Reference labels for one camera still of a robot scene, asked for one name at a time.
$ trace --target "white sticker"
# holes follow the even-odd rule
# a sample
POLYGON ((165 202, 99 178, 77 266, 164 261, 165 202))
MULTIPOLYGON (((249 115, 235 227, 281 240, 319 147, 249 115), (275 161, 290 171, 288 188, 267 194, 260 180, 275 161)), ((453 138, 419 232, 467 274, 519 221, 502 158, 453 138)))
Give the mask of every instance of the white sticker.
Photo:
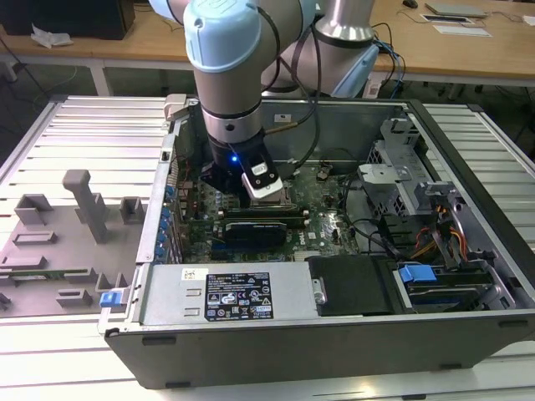
POLYGON ((15 276, 12 279, 16 282, 30 282, 32 280, 46 280, 45 276, 15 276))
POLYGON ((206 280, 208 269, 182 269, 182 281, 206 280))
POLYGON ((291 114, 275 114, 276 123, 291 123, 292 115, 291 114))

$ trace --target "blue latch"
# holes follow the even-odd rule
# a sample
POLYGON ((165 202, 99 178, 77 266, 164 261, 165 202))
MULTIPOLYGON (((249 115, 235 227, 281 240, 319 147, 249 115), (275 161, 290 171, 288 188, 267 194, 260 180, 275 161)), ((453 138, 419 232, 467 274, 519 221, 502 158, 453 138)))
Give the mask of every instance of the blue latch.
POLYGON ((100 307, 120 307, 120 299, 123 297, 122 292, 110 291, 100 296, 100 307))
POLYGON ((431 265, 405 265, 400 269, 400 276, 403 282, 436 282, 431 265))

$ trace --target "black plastic cover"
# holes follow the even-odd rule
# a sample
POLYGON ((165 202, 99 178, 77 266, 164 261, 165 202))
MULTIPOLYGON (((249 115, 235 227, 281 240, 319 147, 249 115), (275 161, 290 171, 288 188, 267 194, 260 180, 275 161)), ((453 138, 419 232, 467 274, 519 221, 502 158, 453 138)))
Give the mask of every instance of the black plastic cover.
POLYGON ((327 302, 319 316, 391 315, 406 312, 392 270, 383 256, 314 256, 310 275, 323 283, 327 302))

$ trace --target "gray plastic block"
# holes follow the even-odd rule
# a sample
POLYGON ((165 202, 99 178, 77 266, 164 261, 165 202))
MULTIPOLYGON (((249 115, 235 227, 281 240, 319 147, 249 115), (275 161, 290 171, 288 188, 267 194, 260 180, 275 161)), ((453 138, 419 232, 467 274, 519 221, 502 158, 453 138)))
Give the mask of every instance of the gray plastic block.
POLYGON ((143 224, 145 211, 141 204, 141 198, 124 197, 120 202, 120 215, 125 224, 143 224))
POLYGON ((94 203, 94 195, 89 189, 91 175, 87 170, 68 170, 63 180, 64 188, 70 190, 84 216, 91 234, 97 244, 105 244, 108 229, 104 223, 104 214, 94 203))
POLYGON ((13 239, 16 246, 24 245, 47 245, 54 244, 58 237, 53 231, 34 231, 25 234, 17 234, 13 239))
MULTIPOLYGON (((108 217, 108 212, 110 211, 106 204, 104 203, 104 198, 101 194, 93 194, 94 199, 94 205, 97 208, 97 213, 101 213, 104 217, 104 221, 106 221, 106 217, 108 217)), ((79 209, 79 207, 74 208, 74 211, 76 212, 76 215, 78 216, 80 223, 87 224, 87 221, 85 220, 84 214, 79 209)))
POLYGON ((10 276, 0 276, 0 287, 15 287, 17 282, 10 276))
POLYGON ((89 228, 79 223, 74 208, 75 206, 53 205, 52 211, 42 212, 41 217, 46 229, 25 226, 21 221, 16 225, 9 241, 0 251, 0 263, 10 257, 36 256, 44 256, 47 263, 43 269, 31 269, 33 272, 28 274, 16 270, 12 277, 8 276, 11 269, 2 270, 0 267, 0 292, 16 306, 0 312, 1 317, 99 313, 98 300, 104 290, 97 293, 95 286, 100 273, 105 274, 106 281, 109 281, 111 286, 116 283, 120 273, 127 283, 132 283, 143 225, 125 225, 120 206, 109 205, 106 217, 108 241, 105 244, 95 244, 89 228), (21 234, 41 231, 53 231, 57 241, 54 244, 31 246, 17 246, 13 243, 13 239, 21 234), (66 288, 85 289, 93 298, 93 303, 90 306, 61 307, 56 296, 58 290, 66 288))
POLYGON ((0 263, 0 269, 35 270, 43 269, 47 264, 44 256, 35 257, 6 257, 0 263))
POLYGON ((87 269, 85 273, 65 273, 65 280, 70 284, 79 283, 96 283, 99 279, 99 275, 96 273, 93 267, 87 269))
POLYGON ((97 280, 96 286, 94 286, 94 291, 97 294, 101 294, 102 292, 106 292, 113 287, 111 286, 110 282, 106 278, 106 275, 104 273, 99 274, 99 278, 97 280))
POLYGON ((44 226, 41 211, 52 211, 44 195, 23 195, 15 207, 15 213, 25 226, 44 226))
POLYGON ((126 281, 125 275, 123 273, 119 273, 117 275, 117 280, 115 280, 115 288, 127 288, 128 282, 126 281))
POLYGON ((87 290, 80 288, 58 290, 56 301, 61 307, 88 307, 93 303, 93 298, 87 290))

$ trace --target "motherboard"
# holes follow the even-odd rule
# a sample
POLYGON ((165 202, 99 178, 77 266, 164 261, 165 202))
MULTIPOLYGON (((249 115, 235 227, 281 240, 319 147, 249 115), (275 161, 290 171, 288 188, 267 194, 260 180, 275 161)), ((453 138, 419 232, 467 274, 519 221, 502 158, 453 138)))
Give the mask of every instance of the motherboard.
MULTIPOLYGON (((354 233, 339 214, 340 177, 322 177, 319 164, 305 165, 299 173, 284 181, 283 190, 275 196, 254 200, 244 210, 240 209, 234 195, 222 194, 191 172, 191 180, 179 182, 183 190, 182 221, 187 232, 183 241, 184 262, 304 261, 309 256, 359 253, 354 233), (251 214, 251 219, 244 217, 247 213, 251 214), (239 222, 232 216, 240 216, 239 222), (228 246, 223 230, 228 230, 229 221, 237 225, 249 221, 251 224, 279 223, 284 227, 285 239, 268 249, 228 246)), ((250 232, 252 236, 264 235, 261 230, 250 232)))

